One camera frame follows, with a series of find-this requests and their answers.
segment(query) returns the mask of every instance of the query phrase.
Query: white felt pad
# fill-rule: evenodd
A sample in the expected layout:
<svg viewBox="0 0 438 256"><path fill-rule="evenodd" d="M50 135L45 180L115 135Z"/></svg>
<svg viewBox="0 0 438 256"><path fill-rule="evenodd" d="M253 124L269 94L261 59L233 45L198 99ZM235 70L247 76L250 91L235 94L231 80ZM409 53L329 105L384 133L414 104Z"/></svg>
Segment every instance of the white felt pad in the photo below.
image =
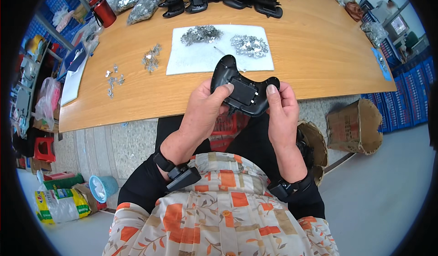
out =
<svg viewBox="0 0 438 256"><path fill-rule="evenodd" d="M237 67L244 71L273 71L274 63L272 62L271 51L265 57L252 58L246 55L237 55L234 46L231 45L230 39L235 35L248 35L262 38L267 44L265 29L259 26L247 25L214 25L216 29L223 32L220 40L213 43L194 43L186 46L181 42L181 36L192 27L183 27L173 29L172 34L172 51L167 64L166 75L175 75L180 73L206 73L213 72L216 64L222 58L223 54L217 51L216 46L226 55L233 55L237 61Z"/></svg>

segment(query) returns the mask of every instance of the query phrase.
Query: red plastic stool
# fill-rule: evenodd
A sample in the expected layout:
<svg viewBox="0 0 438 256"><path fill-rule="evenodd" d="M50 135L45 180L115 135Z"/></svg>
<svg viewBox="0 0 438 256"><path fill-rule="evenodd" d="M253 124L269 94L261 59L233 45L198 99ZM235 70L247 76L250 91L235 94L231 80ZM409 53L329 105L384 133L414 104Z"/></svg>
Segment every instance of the red plastic stool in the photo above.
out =
<svg viewBox="0 0 438 256"><path fill-rule="evenodd" d="M35 139L35 149L34 149L34 158L38 159L38 160L43 160L46 162L55 162L56 161L56 157L52 152L52 144L53 144L53 137L37 137ZM43 145L45 145L45 149L47 151L46 154L43 154L40 152L39 150L39 145L43 143Z"/></svg>

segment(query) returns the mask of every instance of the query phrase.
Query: wrist-mounted device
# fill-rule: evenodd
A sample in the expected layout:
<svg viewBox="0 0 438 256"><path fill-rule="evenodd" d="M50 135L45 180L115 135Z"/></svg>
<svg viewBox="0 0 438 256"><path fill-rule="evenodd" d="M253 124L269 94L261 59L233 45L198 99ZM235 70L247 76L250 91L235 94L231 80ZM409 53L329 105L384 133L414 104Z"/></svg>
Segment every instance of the wrist-mounted device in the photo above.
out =
<svg viewBox="0 0 438 256"><path fill-rule="evenodd" d="M287 198L291 196L294 193L303 192L308 187L310 187L310 184L314 181L314 177L312 175L312 172L310 170L307 171L306 177L304 177L303 180L295 182L295 183L289 183L283 178L276 182L271 182L268 185L268 190L275 195L280 201L287 201Z"/></svg>
<svg viewBox="0 0 438 256"><path fill-rule="evenodd" d="M192 185L201 179L198 170L195 167L188 167L188 162L175 165L172 161L167 160L161 153L160 147L154 153L154 162L163 171L168 172L167 176L171 183L167 185L169 191L175 191L180 188Z"/></svg>

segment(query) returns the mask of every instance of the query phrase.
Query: black wrist strap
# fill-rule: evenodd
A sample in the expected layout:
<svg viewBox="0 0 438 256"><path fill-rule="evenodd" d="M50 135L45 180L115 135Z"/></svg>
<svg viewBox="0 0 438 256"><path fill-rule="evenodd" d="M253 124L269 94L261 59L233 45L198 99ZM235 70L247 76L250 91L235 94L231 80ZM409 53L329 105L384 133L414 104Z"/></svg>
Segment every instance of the black wrist strap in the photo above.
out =
<svg viewBox="0 0 438 256"><path fill-rule="evenodd" d="M295 182L295 183L289 183L283 178L281 178L279 181L271 182L268 185L268 190L275 195L278 199L280 199L283 202L288 201L288 198L290 196L293 196L295 193L301 193L304 190L306 190L308 187L310 187L310 184L314 181L313 174L310 170L307 171L306 177L304 177L303 180Z"/></svg>
<svg viewBox="0 0 438 256"><path fill-rule="evenodd" d="M161 153L161 145L154 153L154 162L165 172L169 172L173 170L174 167L176 167L176 165L172 161L167 160L163 156L163 154Z"/></svg>

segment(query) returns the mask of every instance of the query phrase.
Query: torn cardboard box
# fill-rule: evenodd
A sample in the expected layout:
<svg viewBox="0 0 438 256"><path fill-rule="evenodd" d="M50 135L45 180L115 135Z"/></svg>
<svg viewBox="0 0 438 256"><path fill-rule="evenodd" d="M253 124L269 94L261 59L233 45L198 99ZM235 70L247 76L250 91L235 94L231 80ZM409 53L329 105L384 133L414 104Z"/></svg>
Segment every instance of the torn cardboard box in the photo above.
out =
<svg viewBox="0 0 438 256"><path fill-rule="evenodd" d="M85 200L87 201L88 205L90 206L91 213L97 212L97 201L93 197L93 194L91 193L91 190L87 188L83 184L75 184L71 188L75 189L78 193L82 194L84 196Z"/></svg>
<svg viewBox="0 0 438 256"><path fill-rule="evenodd" d="M29 158L30 161L30 169L32 174L36 174L36 171L42 171L43 174L50 173L52 171L52 167L50 163L42 160L38 160L35 158Z"/></svg>
<svg viewBox="0 0 438 256"><path fill-rule="evenodd" d="M360 99L340 111L326 115L328 148L373 154L382 144L378 131L382 116L368 99Z"/></svg>
<svg viewBox="0 0 438 256"><path fill-rule="evenodd" d="M312 173L317 186L321 184L324 176L324 168L328 166L327 146L321 131L312 122L301 120L298 122L298 129L304 135L304 142L313 148Z"/></svg>

